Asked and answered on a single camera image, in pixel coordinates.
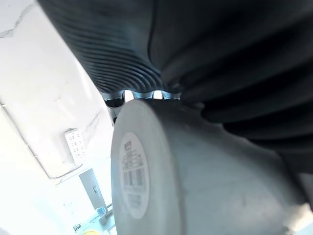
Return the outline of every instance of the yellow object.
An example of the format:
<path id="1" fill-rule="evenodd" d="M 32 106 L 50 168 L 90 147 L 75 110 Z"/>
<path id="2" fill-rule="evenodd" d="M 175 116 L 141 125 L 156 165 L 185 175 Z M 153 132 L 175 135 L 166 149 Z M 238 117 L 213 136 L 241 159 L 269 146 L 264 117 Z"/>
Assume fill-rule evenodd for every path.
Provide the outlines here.
<path id="1" fill-rule="evenodd" d="M 87 230 L 83 233 L 83 235 L 101 235 L 97 230 Z"/>

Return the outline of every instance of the barcode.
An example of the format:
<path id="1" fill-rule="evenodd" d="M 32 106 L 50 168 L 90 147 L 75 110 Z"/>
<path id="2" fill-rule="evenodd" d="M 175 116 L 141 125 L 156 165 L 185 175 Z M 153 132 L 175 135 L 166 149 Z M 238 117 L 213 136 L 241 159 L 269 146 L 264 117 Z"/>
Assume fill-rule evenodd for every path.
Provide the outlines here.
<path id="1" fill-rule="evenodd" d="M 125 186 L 144 186 L 144 169 L 136 169 L 124 172 Z"/>

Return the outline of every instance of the white wall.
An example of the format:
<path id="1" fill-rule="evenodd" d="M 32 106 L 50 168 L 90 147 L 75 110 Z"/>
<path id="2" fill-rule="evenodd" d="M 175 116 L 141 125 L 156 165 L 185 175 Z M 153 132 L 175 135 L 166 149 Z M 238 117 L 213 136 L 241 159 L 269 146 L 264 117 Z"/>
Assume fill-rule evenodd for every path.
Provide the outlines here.
<path id="1" fill-rule="evenodd" d="M 74 167 L 67 129 L 83 132 L 89 158 L 103 158 L 110 155 L 112 126 L 102 97 L 41 8 L 22 2 L 23 18 L 0 38 L 0 101 L 55 177 Z"/>
<path id="2" fill-rule="evenodd" d="M 82 131 L 84 168 L 110 156 L 113 128 L 102 97 L 31 0 L 0 1 L 0 101 L 52 177 L 75 167 L 64 139 L 69 128 Z M 0 228 L 73 232 L 54 191 L 60 180 L 45 176 L 0 107 Z"/>

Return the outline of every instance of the sticker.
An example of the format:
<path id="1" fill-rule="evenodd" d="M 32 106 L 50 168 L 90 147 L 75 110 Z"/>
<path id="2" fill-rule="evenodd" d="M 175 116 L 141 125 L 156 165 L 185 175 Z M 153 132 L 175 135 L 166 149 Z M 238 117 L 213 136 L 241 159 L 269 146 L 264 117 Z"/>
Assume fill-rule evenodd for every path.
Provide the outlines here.
<path id="1" fill-rule="evenodd" d="M 146 154 L 134 133 L 126 133 L 122 140 L 119 169 L 124 202 L 132 217 L 141 219 L 149 203 L 149 171 Z"/>

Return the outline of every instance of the gray plastic canister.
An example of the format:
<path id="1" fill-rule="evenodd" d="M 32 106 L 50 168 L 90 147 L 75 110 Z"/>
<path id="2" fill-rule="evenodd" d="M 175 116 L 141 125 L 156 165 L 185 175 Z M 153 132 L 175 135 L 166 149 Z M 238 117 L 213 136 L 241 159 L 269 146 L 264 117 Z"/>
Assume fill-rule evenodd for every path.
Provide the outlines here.
<path id="1" fill-rule="evenodd" d="M 118 235 L 285 235 L 308 212 L 274 152 L 179 101 L 133 100 L 117 119 Z"/>

